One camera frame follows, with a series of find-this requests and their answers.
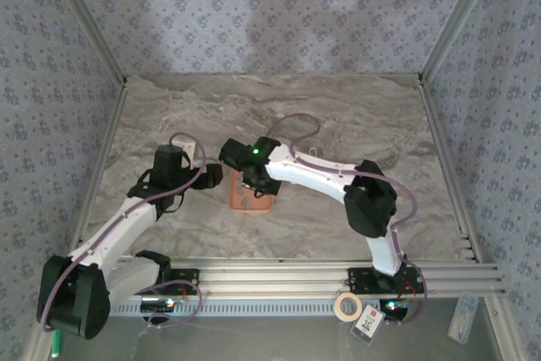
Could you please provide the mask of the pink plastic tray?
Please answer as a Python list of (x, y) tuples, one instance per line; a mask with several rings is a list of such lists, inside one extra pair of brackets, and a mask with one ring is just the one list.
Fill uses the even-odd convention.
[[(243, 174), (230, 169), (230, 181), (229, 181), (229, 207), (232, 211), (243, 214), (265, 214), (271, 211), (274, 204), (274, 197), (272, 195), (264, 195), (261, 199), (254, 198), (254, 191), (247, 191), (243, 189), (241, 183), (243, 181)], [(233, 195), (233, 190), (238, 190), (240, 195)], [(243, 207), (240, 202), (243, 198), (249, 198), (251, 201), (251, 211), (243, 211)]]

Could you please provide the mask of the small circuit board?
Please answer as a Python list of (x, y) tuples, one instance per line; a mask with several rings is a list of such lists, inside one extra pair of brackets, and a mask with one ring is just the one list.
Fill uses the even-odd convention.
[(410, 307), (411, 302), (408, 300), (398, 299), (381, 299), (380, 309), (389, 317), (399, 318), (404, 317)]
[(139, 311), (143, 314), (171, 313), (175, 309), (175, 301), (171, 298), (142, 298)]

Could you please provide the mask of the white masking tape roll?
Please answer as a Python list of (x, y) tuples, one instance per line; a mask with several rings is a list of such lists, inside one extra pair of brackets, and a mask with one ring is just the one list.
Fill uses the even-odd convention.
[[(353, 304), (353, 311), (348, 314), (342, 309), (342, 303), (344, 301), (350, 301)], [(335, 302), (333, 303), (333, 311), (338, 320), (342, 322), (353, 322), (357, 320), (363, 312), (363, 305), (359, 297), (354, 293), (343, 292), (340, 293)]]

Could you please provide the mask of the white card with red logo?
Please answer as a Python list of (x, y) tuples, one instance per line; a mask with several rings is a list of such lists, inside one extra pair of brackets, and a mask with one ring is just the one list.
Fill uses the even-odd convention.
[(385, 319), (385, 314), (371, 304), (367, 304), (358, 320), (352, 324), (350, 334), (369, 345)]

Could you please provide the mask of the clear plastic bag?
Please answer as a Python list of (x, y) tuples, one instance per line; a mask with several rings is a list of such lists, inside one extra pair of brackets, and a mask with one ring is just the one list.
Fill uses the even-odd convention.
[(461, 293), (451, 318), (447, 335), (460, 344), (466, 344), (477, 313), (479, 297)]

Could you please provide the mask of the aluminium table side rail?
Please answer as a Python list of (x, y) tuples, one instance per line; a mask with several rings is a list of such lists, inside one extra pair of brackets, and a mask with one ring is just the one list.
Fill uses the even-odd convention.
[(95, 203), (96, 196), (100, 188), (101, 178), (105, 170), (107, 158), (109, 157), (109, 152), (112, 146), (112, 142), (114, 141), (119, 119), (121, 117), (125, 100), (127, 97), (126, 82), (127, 82), (127, 78), (124, 77), (119, 83), (119, 86), (117, 89), (117, 96), (112, 107), (112, 113), (107, 122), (106, 131), (102, 138), (101, 147), (97, 155), (96, 164), (94, 165), (94, 168), (92, 170), (92, 174), (90, 177), (89, 187), (83, 199), (81, 211), (79, 213), (79, 217), (78, 217), (76, 227), (74, 230), (74, 235), (73, 235), (71, 244), (69, 246), (69, 250), (68, 250), (69, 252), (71, 252), (73, 249), (76, 249), (79, 246), (80, 239), (83, 237), (85, 229), (88, 225), (91, 210)]
[(469, 242), (469, 247), (464, 256), (477, 263), (484, 262), (483, 248), (480, 246), (475, 235), (474, 223), (470, 217), (466, 199), (461, 189), (461, 185), (453, 165), (452, 154), (445, 138), (445, 129), (441, 124), (436, 105), (434, 104), (430, 92), (427, 90), (423, 77), (418, 77), (420, 95), (424, 104), (424, 110), (429, 122), (429, 127), (434, 138), (434, 143), (438, 151), (440, 167), (445, 180), (448, 194), (455, 214), (458, 229), (463, 239)]

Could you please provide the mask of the aluminium mounting rail beam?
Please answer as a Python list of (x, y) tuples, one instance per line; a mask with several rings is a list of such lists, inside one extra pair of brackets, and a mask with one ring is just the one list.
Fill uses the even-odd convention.
[[(431, 298), (505, 295), (494, 264), (475, 261), (418, 260)], [(211, 299), (334, 298), (347, 286), (347, 270), (368, 267), (361, 260), (187, 258), (174, 269), (198, 269), (199, 286)]]

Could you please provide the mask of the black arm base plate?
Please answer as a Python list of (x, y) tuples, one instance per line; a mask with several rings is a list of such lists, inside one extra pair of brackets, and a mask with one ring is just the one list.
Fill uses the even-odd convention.
[[(195, 268), (176, 268), (171, 270), (170, 280), (186, 280), (194, 285), (199, 284), (199, 269)], [(185, 296), (195, 296), (196, 291), (191, 285), (173, 284), (168, 288), (170, 293)]]
[(351, 293), (398, 295), (424, 293), (420, 275), (412, 267), (402, 266), (394, 276), (388, 276), (374, 267), (355, 267), (347, 270), (345, 284)]

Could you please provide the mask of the aluminium frame post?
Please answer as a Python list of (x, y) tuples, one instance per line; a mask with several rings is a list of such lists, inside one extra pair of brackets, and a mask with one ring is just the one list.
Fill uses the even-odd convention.
[(427, 85), (433, 80), (446, 55), (450, 51), (451, 46), (467, 22), (467, 18), (473, 11), (477, 1), (478, 0), (456, 1), (456, 4), (453, 6), (442, 31), (419, 73), (419, 80), (422, 85)]
[(96, 19), (92, 16), (90, 8), (85, 0), (67, 0), (72, 9), (79, 26), (85, 32), (92, 46), (96, 49), (98, 56), (103, 62), (108, 73), (122, 87), (125, 85), (125, 75), (115, 58), (112, 49), (109, 47), (105, 36), (102, 34)]

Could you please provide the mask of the aluminium lower frame rail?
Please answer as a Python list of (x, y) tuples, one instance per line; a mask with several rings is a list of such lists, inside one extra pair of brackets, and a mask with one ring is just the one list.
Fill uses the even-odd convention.
[(509, 301), (503, 297), (489, 297), (484, 302), (503, 361), (523, 361), (522, 339)]
[(50, 356), (52, 334), (42, 331), (36, 312), (37, 302), (34, 302), (30, 311), (29, 330), (25, 338), (22, 361), (48, 361)]

